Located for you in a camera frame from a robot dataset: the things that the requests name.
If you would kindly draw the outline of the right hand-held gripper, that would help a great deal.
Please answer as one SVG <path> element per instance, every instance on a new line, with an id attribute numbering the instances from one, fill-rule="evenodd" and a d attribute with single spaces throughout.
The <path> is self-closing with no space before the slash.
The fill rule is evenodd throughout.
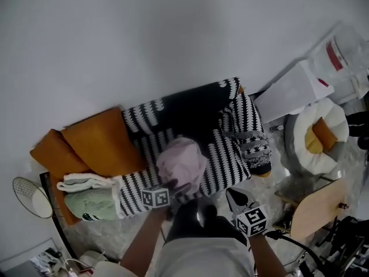
<path id="1" fill-rule="evenodd" d="M 225 192 L 232 212 L 232 223 L 247 237 L 268 229 L 268 215 L 252 193 L 240 188 L 228 188 Z"/>

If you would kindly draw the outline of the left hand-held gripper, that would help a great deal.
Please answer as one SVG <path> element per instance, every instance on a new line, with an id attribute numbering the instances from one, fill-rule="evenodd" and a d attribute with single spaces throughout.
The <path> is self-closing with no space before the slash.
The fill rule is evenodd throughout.
<path id="1" fill-rule="evenodd" d="M 165 186 L 176 186 L 177 179 L 171 179 L 166 182 Z M 191 190 L 191 183 L 186 183 L 181 186 L 176 186 L 172 190 L 172 197 L 184 196 Z M 144 207 L 162 208 L 170 205 L 170 193 L 168 188 L 161 186 L 151 186 L 141 190 L 141 202 Z"/>

